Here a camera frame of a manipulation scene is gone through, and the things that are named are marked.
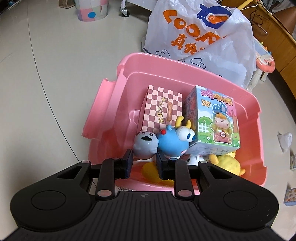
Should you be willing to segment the yellow toy piece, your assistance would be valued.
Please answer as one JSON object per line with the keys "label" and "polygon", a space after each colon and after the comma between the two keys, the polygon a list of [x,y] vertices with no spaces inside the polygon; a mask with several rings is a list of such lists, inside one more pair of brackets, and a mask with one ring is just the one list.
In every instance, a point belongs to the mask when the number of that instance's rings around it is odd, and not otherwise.
{"label": "yellow toy piece", "polygon": [[142,167],[142,175],[151,183],[165,184],[170,186],[174,185],[173,180],[170,180],[170,179],[161,180],[161,178],[159,177],[158,169],[155,162],[145,163]]}

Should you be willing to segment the blue cartoon cow toy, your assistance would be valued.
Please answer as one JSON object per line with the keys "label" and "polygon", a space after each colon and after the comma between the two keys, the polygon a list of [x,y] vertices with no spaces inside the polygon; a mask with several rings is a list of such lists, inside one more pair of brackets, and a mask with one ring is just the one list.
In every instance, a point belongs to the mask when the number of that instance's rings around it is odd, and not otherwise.
{"label": "blue cartoon cow toy", "polygon": [[158,151],[167,158],[180,158],[184,155],[189,148],[192,141],[196,140],[196,134],[191,129],[191,121],[188,120],[186,125],[182,125],[184,117],[178,116],[176,119],[175,127],[167,125],[163,130],[158,133]]}

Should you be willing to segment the grey seal toy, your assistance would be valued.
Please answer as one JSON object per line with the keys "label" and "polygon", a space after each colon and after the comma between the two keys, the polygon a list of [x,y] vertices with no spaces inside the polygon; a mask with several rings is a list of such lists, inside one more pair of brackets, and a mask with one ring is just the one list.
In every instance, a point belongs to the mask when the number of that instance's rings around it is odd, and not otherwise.
{"label": "grey seal toy", "polygon": [[159,140],[155,133],[140,131],[134,137],[133,154],[142,160],[148,160],[158,151]]}

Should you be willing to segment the yellow duck toy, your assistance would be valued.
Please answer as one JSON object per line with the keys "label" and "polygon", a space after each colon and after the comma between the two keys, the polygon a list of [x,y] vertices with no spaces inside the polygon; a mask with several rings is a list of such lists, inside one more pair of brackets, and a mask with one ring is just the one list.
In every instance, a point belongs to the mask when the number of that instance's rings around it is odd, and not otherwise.
{"label": "yellow duck toy", "polygon": [[245,174],[245,169],[241,168],[240,162],[235,159],[236,152],[230,152],[225,155],[216,156],[215,154],[209,155],[209,161],[219,166],[220,168],[231,172],[237,176],[242,176]]}

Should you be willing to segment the pink plastic storage bin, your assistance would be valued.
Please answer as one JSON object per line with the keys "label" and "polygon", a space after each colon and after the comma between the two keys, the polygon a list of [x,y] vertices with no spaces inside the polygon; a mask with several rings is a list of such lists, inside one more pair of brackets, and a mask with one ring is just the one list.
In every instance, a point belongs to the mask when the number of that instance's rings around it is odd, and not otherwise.
{"label": "pink plastic storage bin", "polygon": [[82,135],[89,160],[122,157],[142,133],[159,134],[168,157],[188,162],[235,152],[240,177],[263,185],[267,177],[255,96],[206,70],[160,56],[133,53],[103,80]]}

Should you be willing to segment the pink checkered box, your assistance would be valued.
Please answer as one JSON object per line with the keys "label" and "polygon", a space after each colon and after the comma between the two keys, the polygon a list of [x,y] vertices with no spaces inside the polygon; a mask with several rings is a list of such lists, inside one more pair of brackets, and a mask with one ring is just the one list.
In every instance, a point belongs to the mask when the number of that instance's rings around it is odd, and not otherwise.
{"label": "pink checkered box", "polygon": [[150,85],[139,113],[137,131],[158,134],[167,125],[175,126],[182,115],[183,95],[179,92]]}

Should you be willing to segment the colourful cartoon toy box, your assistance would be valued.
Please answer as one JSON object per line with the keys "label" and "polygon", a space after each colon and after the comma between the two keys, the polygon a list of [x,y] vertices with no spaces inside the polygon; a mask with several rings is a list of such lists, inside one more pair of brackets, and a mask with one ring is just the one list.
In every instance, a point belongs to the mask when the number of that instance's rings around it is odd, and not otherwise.
{"label": "colourful cartoon toy box", "polygon": [[184,121],[191,121],[196,134],[189,155],[224,155],[240,149],[240,134],[232,97],[201,87],[193,87],[183,102]]}

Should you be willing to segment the crumpled clear plastic wrap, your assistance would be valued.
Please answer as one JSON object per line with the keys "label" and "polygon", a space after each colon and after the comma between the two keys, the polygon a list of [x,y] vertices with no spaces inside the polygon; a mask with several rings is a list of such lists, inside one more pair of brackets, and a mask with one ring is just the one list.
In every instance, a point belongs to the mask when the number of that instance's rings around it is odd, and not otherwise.
{"label": "crumpled clear plastic wrap", "polygon": [[292,133],[288,132],[281,134],[280,132],[278,132],[277,138],[282,152],[287,152],[292,144]]}

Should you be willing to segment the blue toy box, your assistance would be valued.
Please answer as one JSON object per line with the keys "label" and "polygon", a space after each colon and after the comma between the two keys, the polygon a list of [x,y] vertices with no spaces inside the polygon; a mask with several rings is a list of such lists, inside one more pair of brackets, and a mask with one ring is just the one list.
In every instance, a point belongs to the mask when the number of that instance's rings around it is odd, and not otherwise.
{"label": "blue toy box", "polygon": [[290,170],[296,171],[296,154],[290,156]]}
{"label": "blue toy box", "polygon": [[283,203],[286,206],[295,206],[296,205],[296,188],[288,188],[286,190]]}

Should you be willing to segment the white orange plastic shopping bag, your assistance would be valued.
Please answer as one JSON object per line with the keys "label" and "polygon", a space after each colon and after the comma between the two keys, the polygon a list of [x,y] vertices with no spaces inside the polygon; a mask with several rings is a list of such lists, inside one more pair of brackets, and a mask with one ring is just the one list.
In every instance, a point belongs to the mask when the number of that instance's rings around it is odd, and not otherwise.
{"label": "white orange plastic shopping bag", "polygon": [[243,88],[256,70],[250,22],[239,9],[216,1],[157,1],[142,51],[202,68]]}

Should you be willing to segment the pastel patterned bucket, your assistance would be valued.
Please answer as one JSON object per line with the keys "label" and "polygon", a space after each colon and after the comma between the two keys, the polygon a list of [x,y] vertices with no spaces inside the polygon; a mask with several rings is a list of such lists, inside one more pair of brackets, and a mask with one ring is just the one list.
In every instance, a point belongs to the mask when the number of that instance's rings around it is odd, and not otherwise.
{"label": "pastel patterned bucket", "polygon": [[105,18],[109,0],[75,0],[78,20],[92,22]]}

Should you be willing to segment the wooden cabinet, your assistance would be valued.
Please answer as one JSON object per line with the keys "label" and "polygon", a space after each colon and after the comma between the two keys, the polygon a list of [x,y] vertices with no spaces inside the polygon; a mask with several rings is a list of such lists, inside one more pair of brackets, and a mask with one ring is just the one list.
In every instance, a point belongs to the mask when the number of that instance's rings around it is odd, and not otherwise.
{"label": "wooden cabinet", "polygon": [[295,40],[260,1],[222,1],[223,6],[238,8],[251,21],[256,39],[272,53],[275,68],[295,94]]}

